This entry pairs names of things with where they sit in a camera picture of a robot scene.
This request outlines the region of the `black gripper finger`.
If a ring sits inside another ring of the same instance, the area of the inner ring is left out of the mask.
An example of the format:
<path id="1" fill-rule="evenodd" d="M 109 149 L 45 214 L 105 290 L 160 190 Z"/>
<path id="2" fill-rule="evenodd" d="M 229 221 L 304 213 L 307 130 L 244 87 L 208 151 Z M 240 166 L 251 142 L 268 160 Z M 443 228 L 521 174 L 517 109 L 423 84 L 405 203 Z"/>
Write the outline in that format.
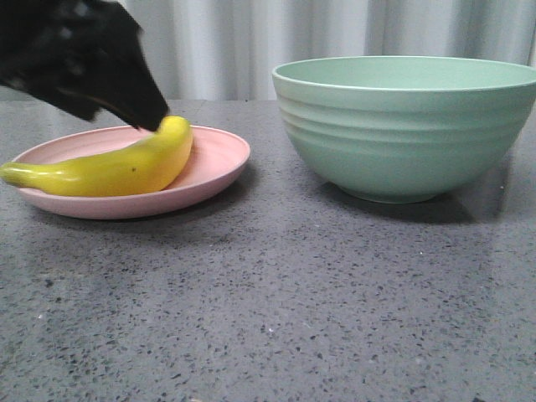
<path id="1" fill-rule="evenodd" d="M 106 109 L 156 130 L 168 104 L 140 32 L 115 1 L 3 1 L 1 84 L 86 121 Z"/>

